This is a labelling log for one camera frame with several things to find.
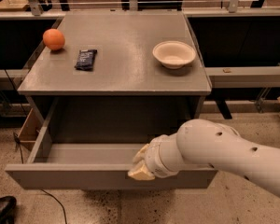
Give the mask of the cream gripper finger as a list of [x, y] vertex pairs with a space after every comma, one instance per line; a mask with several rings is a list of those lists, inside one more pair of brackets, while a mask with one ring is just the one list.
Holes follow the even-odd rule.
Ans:
[[154, 174], [148, 170], [144, 161], [140, 161], [134, 165], [128, 172], [128, 176], [137, 181], [150, 181], [155, 179]]
[[138, 163], [140, 161], [143, 161], [146, 156], [146, 152], [148, 149], [148, 144], [144, 145], [133, 157], [133, 163]]

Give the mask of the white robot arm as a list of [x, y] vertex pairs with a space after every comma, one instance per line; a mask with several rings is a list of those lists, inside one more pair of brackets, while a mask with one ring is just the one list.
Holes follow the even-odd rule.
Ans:
[[128, 176], [139, 181], [167, 178], [191, 165], [238, 175], [280, 198], [280, 148], [250, 142], [232, 127], [205, 119], [187, 121], [176, 133], [144, 145]]

